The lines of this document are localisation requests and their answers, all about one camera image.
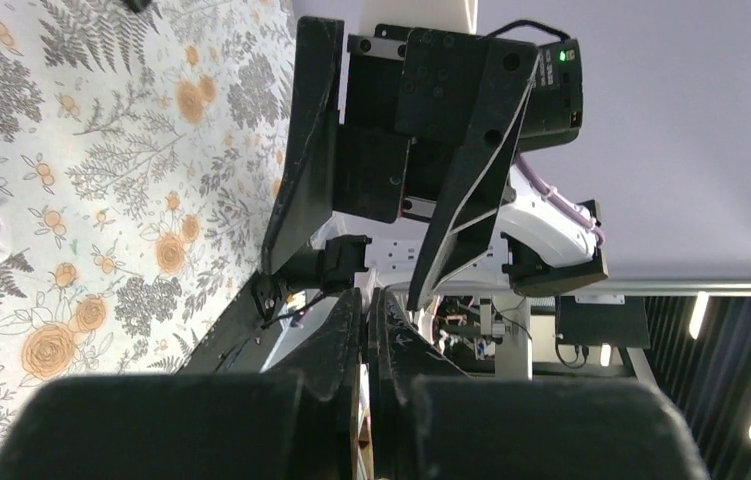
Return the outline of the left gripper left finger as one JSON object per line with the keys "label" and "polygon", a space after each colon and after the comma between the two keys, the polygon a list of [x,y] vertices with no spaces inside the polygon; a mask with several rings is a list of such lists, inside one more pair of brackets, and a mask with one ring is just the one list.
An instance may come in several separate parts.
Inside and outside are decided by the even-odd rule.
{"label": "left gripper left finger", "polygon": [[33,396],[0,479],[353,479],[362,299],[262,373],[66,378]]}

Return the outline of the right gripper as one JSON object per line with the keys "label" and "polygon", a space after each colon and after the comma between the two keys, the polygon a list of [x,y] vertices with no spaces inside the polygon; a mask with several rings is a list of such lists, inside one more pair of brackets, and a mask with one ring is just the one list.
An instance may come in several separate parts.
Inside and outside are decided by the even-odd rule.
{"label": "right gripper", "polygon": [[[344,22],[297,22],[285,164],[261,248],[275,274],[333,213]],[[483,257],[493,235],[539,48],[529,42],[389,25],[348,40],[337,211],[384,223],[434,203],[407,291],[429,305]]]}

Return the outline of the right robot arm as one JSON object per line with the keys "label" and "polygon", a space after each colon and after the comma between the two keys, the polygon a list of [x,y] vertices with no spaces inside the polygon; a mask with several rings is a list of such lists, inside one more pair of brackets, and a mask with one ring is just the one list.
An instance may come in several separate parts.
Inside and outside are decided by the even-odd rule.
{"label": "right robot arm", "polygon": [[527,297],[604,280],[595,207],[540,180],[527,151],[574,141],[583,122],[578,42],[546,45],[388,24],[348,35],[340,20],[297,24],[286,162],[261,249],[261,274],[280,290],[350,289],[376,266],[375,235],[311,238],[336,213],[423,225],[407,259],[377,270],[427,306],[504,239],[501,271]]}

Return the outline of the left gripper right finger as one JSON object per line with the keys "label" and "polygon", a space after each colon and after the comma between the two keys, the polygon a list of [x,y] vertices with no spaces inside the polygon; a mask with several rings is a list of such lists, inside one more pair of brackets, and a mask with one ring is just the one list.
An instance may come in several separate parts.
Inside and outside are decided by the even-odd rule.
{"label": "left gripper right finger", "polygon": [[705,479],[683,417],[630,379],[466,375],[376,290],[368,315],[374,472],[381,479]]}

